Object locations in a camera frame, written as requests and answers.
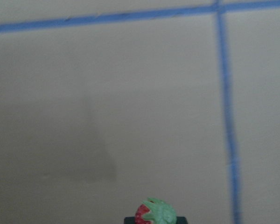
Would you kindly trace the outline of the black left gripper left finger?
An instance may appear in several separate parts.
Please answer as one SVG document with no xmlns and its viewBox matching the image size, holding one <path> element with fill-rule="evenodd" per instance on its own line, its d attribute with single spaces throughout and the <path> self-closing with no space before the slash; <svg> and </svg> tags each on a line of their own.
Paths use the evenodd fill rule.
<svg viewBox="0 0 280 224">
<path fill-rule="evenodd" d="M 124 224 L 135 224 L 135 217 L 125 217 Z"/>
</svg>

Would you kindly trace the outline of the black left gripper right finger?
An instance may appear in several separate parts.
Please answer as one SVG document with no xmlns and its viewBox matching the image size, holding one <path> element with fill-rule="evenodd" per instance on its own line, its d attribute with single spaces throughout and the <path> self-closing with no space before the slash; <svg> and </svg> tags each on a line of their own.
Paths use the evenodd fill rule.
<svg viewBox="0 0 280 224">
<path fill-rule="evenodd" d="M 176 224 L 186 224 L 186 217 L 177 217 Z"/>
</svg>

